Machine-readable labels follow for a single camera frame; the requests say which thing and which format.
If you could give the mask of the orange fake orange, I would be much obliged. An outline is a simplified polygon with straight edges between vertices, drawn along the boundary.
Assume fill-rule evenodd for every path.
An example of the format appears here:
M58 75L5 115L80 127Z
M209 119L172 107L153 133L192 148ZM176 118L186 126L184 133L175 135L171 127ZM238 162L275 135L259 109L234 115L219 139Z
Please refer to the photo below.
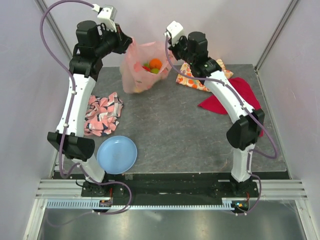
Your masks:
M160 70L162 68L163 64L162 61L158 58L153 58L149 61L149 68L152 69L158 69Z

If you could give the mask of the pink translucent plastic bag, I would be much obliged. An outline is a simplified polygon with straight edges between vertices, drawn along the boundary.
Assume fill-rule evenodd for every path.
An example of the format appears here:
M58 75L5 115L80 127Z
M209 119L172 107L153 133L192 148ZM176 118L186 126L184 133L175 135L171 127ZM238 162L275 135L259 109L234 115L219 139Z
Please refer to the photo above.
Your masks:
M165 52L163 42L138 44L133 41L128 47L120 66L123 90L127 94L137 94L149 90L156 82L164 80L172 69ZM158 73L145 69L153 59L158 59L162 66Z

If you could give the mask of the green fake pear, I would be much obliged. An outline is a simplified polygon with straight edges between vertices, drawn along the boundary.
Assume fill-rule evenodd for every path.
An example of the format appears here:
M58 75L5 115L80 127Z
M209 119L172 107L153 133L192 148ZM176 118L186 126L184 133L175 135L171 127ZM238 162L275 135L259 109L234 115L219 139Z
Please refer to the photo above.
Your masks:
M153 74L158 74L159 71L160 71L160 70L159 70L158 68L152 68L152 69L150 70L150 72L153 73Z

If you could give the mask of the red fake apple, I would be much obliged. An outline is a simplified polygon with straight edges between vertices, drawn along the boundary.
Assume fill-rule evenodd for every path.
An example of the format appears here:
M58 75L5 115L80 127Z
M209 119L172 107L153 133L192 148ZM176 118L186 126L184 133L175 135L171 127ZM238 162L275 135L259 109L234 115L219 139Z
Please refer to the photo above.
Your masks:
M147 62L147 63L144 63L143 65L142 65L142 68L145 70L145 71L147 71L147 72L150 72L151 71L151 69L150 69L150 66L149 66L149 63Z

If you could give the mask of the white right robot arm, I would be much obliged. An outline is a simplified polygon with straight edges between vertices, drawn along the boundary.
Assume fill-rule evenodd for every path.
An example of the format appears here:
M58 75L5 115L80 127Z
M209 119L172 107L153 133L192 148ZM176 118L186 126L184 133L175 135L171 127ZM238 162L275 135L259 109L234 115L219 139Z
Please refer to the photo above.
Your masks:
M199 31L185 36L183 32L173 34L165 32L165 47L176 60L188 63L192 76L201 81L229 115L232 126L226 132L226 138L233 148L233 166L229 191L235 197L247 191L247 182L251 175L252 151L261 134L265 114L255 109L231 85L220 65L208 52L206 35Z

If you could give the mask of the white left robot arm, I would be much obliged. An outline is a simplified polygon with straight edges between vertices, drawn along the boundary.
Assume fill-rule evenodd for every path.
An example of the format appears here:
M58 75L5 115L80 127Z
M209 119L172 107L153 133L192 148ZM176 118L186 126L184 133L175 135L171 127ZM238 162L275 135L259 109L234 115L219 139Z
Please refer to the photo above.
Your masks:
M111 29L106 23L97 24L92 20L80 22L75 34L77 44L66 69L69 86L64 110L56 130L47 134L47 140L58 151L61 177L67 179L71 175L70 171L64 172L62 157L66 157L74 163L71 169L79 168L85 179L93 183L92 191L104 197L110 185L103 180L105 171L94 156L95 142L84 137L85 115L103 67L102 59L110 53L125 54L133 39L118 23Z

